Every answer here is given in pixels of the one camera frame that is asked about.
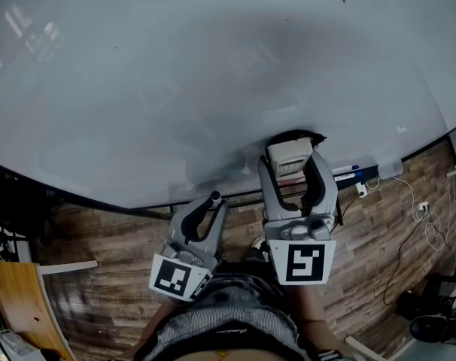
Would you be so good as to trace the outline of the person's left forearm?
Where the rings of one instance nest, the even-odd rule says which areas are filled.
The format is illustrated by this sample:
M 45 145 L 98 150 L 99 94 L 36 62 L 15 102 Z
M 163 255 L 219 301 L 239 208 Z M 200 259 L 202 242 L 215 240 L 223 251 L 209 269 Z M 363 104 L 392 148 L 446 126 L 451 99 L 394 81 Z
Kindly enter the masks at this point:
M 188 302 L 166 299 L 164 300 L 156 313 L 152 316 L 146 327 L 141 332 L 141 338 L 136 345 L 136 354 L 144 344 L 156 333 L 158 327 L 166 321 L 167 318 L 171 317 L 174 313 L 178 313 L 184 306 L 188 305 Z

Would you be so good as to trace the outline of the person's right forearm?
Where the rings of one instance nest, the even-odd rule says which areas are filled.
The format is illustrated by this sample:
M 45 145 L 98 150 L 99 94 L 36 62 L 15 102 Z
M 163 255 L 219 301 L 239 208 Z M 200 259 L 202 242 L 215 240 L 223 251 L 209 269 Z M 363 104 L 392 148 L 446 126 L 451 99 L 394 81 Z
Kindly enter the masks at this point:
M 350 349 L 334 335 L 327 324 L 317 287 L 288 286 L 286 291 L 292 320 L 317 351 L 337 350 L 343 356 L 351 356 Z

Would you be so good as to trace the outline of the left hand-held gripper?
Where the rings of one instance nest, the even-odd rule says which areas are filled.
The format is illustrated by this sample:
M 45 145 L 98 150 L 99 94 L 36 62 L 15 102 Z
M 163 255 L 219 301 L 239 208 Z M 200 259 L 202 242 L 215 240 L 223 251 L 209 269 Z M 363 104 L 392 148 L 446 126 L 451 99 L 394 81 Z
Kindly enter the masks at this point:
M 192 302 L 213 277 L 217 250 L 225 227 L 227 203 L 216 207 L 201 235 L 199 225 L 212 207 L 210 196 L 195 199 L 178 210 L 169 225 L 169 239 L 152 262 L 149 287 L 173 299 Z

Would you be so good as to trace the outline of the wooden desk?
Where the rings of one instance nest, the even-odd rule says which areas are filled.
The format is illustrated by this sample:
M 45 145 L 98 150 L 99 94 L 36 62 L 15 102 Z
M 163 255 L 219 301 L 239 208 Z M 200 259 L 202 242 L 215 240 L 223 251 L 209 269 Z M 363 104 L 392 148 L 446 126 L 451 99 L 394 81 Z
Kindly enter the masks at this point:
M 31 345 L 77 361 L 56 321 L 32 262 L 0 261 L 0 312 L 8 328 Z

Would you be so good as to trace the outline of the white metal bar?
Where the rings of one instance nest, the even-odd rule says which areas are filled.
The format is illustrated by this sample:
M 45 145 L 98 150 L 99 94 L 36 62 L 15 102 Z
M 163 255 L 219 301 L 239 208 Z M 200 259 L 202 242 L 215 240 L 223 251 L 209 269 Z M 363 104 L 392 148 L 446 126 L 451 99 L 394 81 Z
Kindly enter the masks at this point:
M 57 275 L 66 272 L 78 272 L 97 267 L 98 262 L 96 260 L 90 260 L 59 265 L 38 265 L 37 270 L 40 275 Z

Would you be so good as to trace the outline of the person's grey knit top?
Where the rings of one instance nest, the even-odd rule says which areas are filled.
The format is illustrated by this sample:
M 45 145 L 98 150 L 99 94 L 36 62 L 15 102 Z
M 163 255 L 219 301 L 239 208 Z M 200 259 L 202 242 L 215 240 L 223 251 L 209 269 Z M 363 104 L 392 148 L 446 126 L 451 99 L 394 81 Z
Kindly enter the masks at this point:
M 221 265 L 200 296 L 162 323 L 134 361 L 354 361 L 317 351 L 290 315 L 286 287 L 259 259 Z

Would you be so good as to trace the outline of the black equipment cart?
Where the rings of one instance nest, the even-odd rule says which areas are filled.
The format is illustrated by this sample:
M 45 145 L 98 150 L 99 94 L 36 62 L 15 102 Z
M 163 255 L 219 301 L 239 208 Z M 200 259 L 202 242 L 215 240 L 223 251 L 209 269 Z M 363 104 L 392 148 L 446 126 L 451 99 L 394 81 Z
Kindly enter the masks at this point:
M 53 209 L 62 197 L 44 186 L 0 169 L 0 260 L 32 262 L 36 244 L 70 241 L 54 220 Z

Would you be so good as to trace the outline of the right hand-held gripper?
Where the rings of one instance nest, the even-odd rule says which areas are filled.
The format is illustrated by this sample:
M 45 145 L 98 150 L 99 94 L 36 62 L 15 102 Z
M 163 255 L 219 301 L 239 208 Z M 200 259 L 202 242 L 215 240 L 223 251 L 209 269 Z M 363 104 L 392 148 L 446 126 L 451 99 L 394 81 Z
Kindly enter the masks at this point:
M 303 169 L 306 193 L 301 210 L 286 203 L 265 156 L 258 163 L 267 222 L 264 226 L 269 257 L 278 282 L 284 286 L 326 284 L 336 242 L 330 238 L 338 187 L 323 157 L 313 150 Z

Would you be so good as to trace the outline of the white board eraser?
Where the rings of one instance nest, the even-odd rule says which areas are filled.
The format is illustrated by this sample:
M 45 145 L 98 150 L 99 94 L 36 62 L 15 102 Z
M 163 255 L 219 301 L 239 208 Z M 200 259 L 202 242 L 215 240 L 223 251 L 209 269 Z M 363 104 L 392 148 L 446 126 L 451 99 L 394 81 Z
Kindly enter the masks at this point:
M 299 173 L 327 137 L 304 129 L 282 132 L 269 140 L 266 159 L 277 178 Z

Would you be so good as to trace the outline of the black office chair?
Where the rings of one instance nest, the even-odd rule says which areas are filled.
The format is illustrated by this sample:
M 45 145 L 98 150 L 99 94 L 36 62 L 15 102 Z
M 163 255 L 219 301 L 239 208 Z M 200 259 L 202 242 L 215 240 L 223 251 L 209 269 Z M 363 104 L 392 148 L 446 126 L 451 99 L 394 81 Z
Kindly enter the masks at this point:
M 417 341 L 456 345 L 456 297 L 441 294 L 444 283 L 456 284 L 456 276 L 436 273 L 421 295 L 405 291 L 396 300 L 396 314 L 409 321 Z

